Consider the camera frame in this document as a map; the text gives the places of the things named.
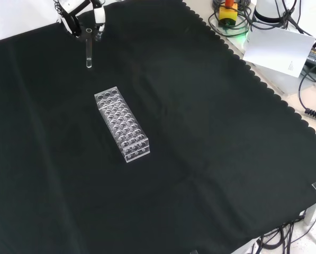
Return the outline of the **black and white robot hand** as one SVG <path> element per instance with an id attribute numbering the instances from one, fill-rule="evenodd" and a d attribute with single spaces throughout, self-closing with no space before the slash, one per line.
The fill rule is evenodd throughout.
<path id="1" fill-rule="evenodd" d="M 100 41 L 104 32 L 106 15 L 104 9 L 105 1 L 54 1 L 55 10 L 59 15 L 59 22 L 63 24 L 65 30 L 75 38 L 81 38 L 87 33 L 82 28 L 77 14 L 92 4 L 94 12 L 95 26 L 92 29 L 92 38 Z"/>

